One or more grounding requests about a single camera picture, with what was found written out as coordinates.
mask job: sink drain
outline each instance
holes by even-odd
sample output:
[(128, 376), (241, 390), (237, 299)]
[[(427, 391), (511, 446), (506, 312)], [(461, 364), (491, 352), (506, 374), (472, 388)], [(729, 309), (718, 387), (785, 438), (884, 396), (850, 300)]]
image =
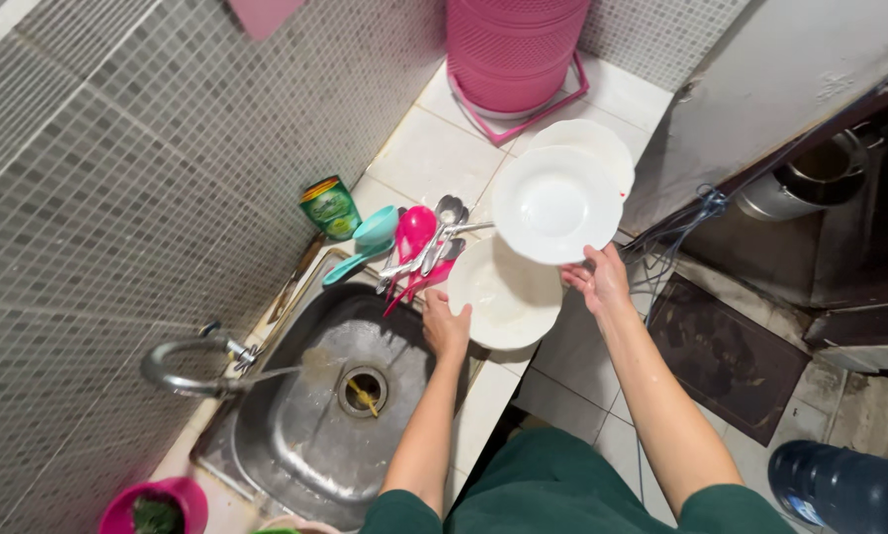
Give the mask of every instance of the sink drain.
[(368, 403), (361, 399), (349, 380), (355, 380), (358, 389), (372, 398), (374, 409), (381, 411), (388, 401), (388, 382), (384, 376), (371, 367), (356, 367), (345, 373), (337, 388), (338, 404), (346, 413), (352, 417), (374, 417)]

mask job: stainless steel sink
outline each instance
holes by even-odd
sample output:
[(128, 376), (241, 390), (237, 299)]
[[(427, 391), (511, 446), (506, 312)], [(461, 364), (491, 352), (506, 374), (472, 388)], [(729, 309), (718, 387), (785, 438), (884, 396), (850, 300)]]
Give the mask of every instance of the stainless steel sink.
[[(226, 401), (193, 457), (269, 514), (295, 513), (340, 530), (364, 522), (390, 457), (424, 392), (434, 356), (413, 306), (387, 318), (377, 277), (365, 271), (322, 289), (324, 257), (249, 374), (301, 364)], [(485, 351), (472, 347), (458, 406)], [(349, 379), (376, 398), (373, 417)]]

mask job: white plate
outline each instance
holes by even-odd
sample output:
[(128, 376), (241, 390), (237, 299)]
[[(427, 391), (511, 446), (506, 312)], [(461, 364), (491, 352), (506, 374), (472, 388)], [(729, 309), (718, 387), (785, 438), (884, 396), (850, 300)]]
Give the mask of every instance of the white plate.
[(623, 202), (632, 192), (632, 184), (635, 183), (632, 153), (611, 128), (588, 119), (559, 121), (533, 136), (527, 149), (536, 150), (546, 146), (570, 146), (592, 154), (602, 160), (615, 178)]
[(622, 203), (599, 159), (569, 146), (526, 151), (494, 178), (493, 222), (517, 254), (547, 265), (583, 261), (616, 235)]
[(477, 241), (457, 258), (448, 278), (450, 311), (471, 304), (470, 338), (498, 351), (532, 345), (559, 315), (562, 285), (555, 267), (514, 253), (499, 237)]

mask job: gray tile wall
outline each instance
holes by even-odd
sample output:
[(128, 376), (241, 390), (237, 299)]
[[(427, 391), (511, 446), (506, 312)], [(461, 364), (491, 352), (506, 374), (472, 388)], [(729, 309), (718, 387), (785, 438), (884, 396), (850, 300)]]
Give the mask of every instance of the gray tile wall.
[(592, 0), (579, 49), (677, 91), (750, 0)]
[(143, 352), (248, 332), (303, 186), (357, 180), (443, 39), (441, 0), (309, 0), (260, 43), (221, 0), (42, 0), (0, 43), (0, 532), (93, 532), (151, 473), (197, 403)]

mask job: hand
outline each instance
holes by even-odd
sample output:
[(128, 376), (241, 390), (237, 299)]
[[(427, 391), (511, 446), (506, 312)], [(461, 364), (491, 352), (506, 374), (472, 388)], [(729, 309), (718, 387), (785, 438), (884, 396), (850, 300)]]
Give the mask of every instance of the hand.
[(585, 307), (596, 318), (606, 313), (634, 309), (628, 296), (628, 275), (625, 264), (618, 257), (611, 242), (598, 251), (589, 245), (582, 248), (585, 258), (594, 267), (593, 272), (579, 263), (562, 265), (562, 279), (578, 289), (585, 297)]
[(470, 305), (460, 315), (450, 314), (448, 296), (437, 289), (424, 294), (424, 337), (438, 361), (456, 359), (463, 363), (470, 343)]

